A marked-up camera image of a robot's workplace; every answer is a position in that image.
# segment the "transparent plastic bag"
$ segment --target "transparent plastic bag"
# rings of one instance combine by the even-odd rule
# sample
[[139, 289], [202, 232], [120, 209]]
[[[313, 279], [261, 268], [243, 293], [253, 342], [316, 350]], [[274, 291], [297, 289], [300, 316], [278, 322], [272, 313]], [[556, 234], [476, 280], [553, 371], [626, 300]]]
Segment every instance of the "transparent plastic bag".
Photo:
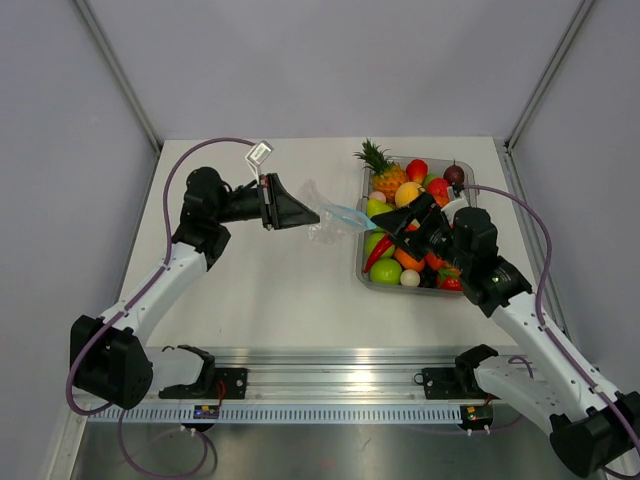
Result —
[[313, 180], [304, 183], [297, 198], [320, 217], [320, 223], [307, 227], [309, 239], [312, 241], [332, 245], [345, 236], [376, 228], [375, 223], [364, 213], [337, 205], [325, 198]]

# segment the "metal floor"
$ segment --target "metal floor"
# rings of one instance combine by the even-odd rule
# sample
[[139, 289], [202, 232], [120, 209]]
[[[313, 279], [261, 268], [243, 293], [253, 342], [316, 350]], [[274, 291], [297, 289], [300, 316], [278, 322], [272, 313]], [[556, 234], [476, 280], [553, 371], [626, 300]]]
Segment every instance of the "metal floor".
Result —
[[[503, 422], [512, 416], [502, 408]], [[166, 426], [127, 424], [135, 452]], [[577, 477], [555, 458], [548, 440], [529, 422], [490, 436], [451, 435], [457, 427], [393, 425], [217, 425], [208, 435], [216, 447], [200, 474], [215, 480], [491, 479], [570, 480]], [[179, 474], [200, 459], [196, 439], [178, 434], [136, 456], [156, 473]], [[144, 477], [122, 460], [113, 423], [89, 423], [74, 480]], [[592, 480], [604, 476], [593, 476]]]

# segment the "artificial fruit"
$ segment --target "artificial fruit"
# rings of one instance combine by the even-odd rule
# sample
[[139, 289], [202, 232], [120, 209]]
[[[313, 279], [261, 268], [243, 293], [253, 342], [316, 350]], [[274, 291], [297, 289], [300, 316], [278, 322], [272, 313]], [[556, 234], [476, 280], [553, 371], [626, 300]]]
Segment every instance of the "artificial fruit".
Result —
[[402, 267], [393, 258], [381, 258], [371, 267], [370, 275], [372, 282], [398, 285]]
[[456, 165], [456, 161], [454, 160], [453, 165], [444, 171], [442, 178], [451, 185], [462, 185], [464, 183], [464, 170], [460, 165]]
[[400, 185], [396, 191], [395, 202], [396, 207], [404, 207], [413, 202], [418, 196], [424, 192], [422, 185], [416, 182], [407, 182]]
[[393, 207], [391, 205], [387, 205], [380, 200], [376, 200], [375, 198], [367, 200], [367, 217], [369, 218], [382, 213], [391, 212], [392, 210]]
[[362, 151], [354, 153], [354, 156], [371, 168], [373, 189], [384, 193], [387, 202], [393, 202], [396, 191], [409, 178], [400, 165], [385, 156], [385, 151], [367, 138], [362, 142]]
[[415, 160], [412, 160], [409, 165], [407, 165], [407, 168], [405, 170], [407, 172], [407, 176], [409, 177], [409, 181], [422, 183], [429, 173], [429, 166], [424, 162], [424, 160], [416, 158]]
[[[378, 242], [380, 242], [380, 240], [382, 240], [382, 237], [384, 237], [384, 233], [372, 233], [371, 235], [369, 235], [369, 238], [367, 238], [367, 241], [364, 244], [364, 253], [367, 256], [367, 258], [369, 258], [369, 255], [371, 255], [371, 252], [373, 252], [373, 249], [376, 248], [376, 245], [378, 245]], [[393, 252], [395, 251], [396, 247], [394, 245], [391, 245], [389, 248], [387, 248], [384, 253], [381, 255], [380, 258], [391, 258], [391, 256], [393, 256]]]

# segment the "white wall panel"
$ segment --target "white wall panel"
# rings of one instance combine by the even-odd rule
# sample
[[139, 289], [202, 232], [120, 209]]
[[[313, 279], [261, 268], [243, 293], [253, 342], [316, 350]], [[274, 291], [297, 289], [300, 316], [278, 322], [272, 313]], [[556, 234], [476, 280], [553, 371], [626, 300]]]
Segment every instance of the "white wall panel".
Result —
[[639, 25], [640, 2], [598, 4], [515, 158], [569, 326], [624, 390], [640, 387]]
[[506, 136], [578, 0], [92, 0], [163, 138]]
[[3, 2], [0, 64], [0, 476], [35, 479], [71, 324], [114, 299], [154, 160], [65, 0]]

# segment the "pineapple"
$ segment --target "pineapple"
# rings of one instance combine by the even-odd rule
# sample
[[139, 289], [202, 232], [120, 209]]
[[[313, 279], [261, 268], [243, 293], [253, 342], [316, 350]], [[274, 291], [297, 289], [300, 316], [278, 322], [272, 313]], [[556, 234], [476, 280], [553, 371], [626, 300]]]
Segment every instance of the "pineapple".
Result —
[[379, 146], [367, 138], [362, 142], [362, 151], [354, 153], [354, 156], [364, 160], [373, 171], [373, 189], [384, 193], [387, 202], [393, 203], [396, 190], [400, 185], [408, 182], [409, 177], [400, 165], [389, 161], [385, 152], [386, 150], [380, 150]]

